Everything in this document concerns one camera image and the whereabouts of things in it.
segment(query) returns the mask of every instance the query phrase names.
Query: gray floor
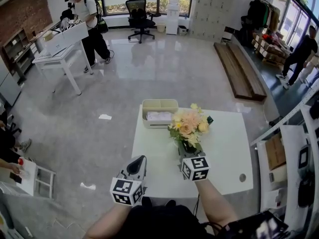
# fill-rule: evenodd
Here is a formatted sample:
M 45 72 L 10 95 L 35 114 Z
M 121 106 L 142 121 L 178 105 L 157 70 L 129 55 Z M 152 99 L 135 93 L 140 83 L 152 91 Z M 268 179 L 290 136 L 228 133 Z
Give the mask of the gray floor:
M 100 62 L 93 75 L 83 74 L 81 67 L 72 71 L 83 92 L 80 96 L 66 76 L 58 75 L 52 94 L 35 68 L 27 75 L 12 113 L 23 130 L 20 139 L 33 139 L 27 154 L 57 173 L 55 201 L 11 196 L 4 201 L 16 222 L 28 226 L 35 238 L 81 238 L 82 229 L 113 205 L 111 179 L 131 157 L 143 99 L 173 98 L 180 107 L 198 103 L 203 109 L 241 112 L 249 141 L 265 131 L 262 105 L 233 97 L 213 43 L 155 33 L 155 40 L 144 37 L 138 44 L 136 39 L 128 42 L 131 33 L 111 30 L 105 34 L 115 52 L 109 65 Z M 98 119 L 100 114 L 112 119 Z M 254 189 L 226 196 L 239 217 L 257 213 L 260 205 L 258 160 L 251 153 Z M 96 190 L 80 187 L 82 182 L 95 184 Z M 195 202 L 177 201 L 190 209 Z M 204 220 L 201 206 L 198 216 Z
M 255 49 L 250 47 L 244 47 L 250 58 L 254 61 L 256 67 L 259 69 L 263 76 L 268 88 L 270 89 L 279 114 L 286 116 L 305 96 L 308 87 L 302 84 L 298 79 L 290 87 L 289 90 L 285 90 L 281 82 L 276 78 L 276 74 L 280 74 L 282 70 L 276 66 L 269 65 L 262 62 L 262 56 L 255 54 Z M 293 72 L 289 71 L 288 76 L 292 76 Z

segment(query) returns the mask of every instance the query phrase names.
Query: black shirt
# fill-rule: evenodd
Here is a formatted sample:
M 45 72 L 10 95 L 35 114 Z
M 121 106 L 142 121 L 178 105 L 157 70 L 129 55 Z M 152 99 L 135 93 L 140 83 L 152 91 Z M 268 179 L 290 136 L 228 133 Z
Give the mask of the black shirt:
M 317 42 L 316 40 L 311 39 L 309 35 L 306 35 L 297 46 L 294 54 L 303 59 L 307 59 L 310 56 L 312 50 L 315 53 L 318 52 Z

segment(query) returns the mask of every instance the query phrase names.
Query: flower bouquet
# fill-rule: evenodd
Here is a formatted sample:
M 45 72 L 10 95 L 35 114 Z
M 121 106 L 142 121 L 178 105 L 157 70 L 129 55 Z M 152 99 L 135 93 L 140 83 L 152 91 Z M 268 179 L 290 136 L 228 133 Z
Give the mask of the flower bouquet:
M 188 143 L 189 147 L 199 149 L 199 137 L 202 133 L 209 132 L 207 116 L 197 104 L 191 104 L 190 111 L 176 112 L 172 116 L 172 123 L 168 131 L 177 143 Z

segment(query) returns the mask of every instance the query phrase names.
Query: brick wall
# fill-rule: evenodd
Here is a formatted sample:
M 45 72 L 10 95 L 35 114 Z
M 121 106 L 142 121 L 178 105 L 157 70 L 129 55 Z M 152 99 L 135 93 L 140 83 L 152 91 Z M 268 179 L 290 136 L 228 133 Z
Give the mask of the brick wall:
M 0 54 L 2 46 L 24 28 L 29 40 L 52 23 L 47 0 L 10 0 L 0 6 Z

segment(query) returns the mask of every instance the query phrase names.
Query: bag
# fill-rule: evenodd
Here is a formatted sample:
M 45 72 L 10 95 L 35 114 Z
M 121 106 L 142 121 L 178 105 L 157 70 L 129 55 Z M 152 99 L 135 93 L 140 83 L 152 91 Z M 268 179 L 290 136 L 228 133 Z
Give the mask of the bag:
M 97 28 L 100 31 L 100 33 L 106 33 L 109 31 L 109 28 L 105 22 L 105 20 L 102 18 L 102 8 L 97 0 L 94 0 L 96 4 L 96 18 L 98 20 Z

